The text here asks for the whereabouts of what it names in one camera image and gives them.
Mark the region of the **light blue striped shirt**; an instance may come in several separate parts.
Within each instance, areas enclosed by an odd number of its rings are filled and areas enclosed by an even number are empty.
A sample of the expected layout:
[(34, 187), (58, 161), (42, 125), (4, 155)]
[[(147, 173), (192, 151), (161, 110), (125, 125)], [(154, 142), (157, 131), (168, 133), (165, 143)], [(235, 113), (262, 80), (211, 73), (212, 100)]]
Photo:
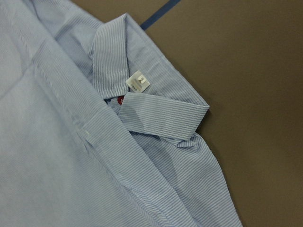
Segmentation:
[(1, 1), (1, 226), (240, 227), (208, 109), (129, 14)]

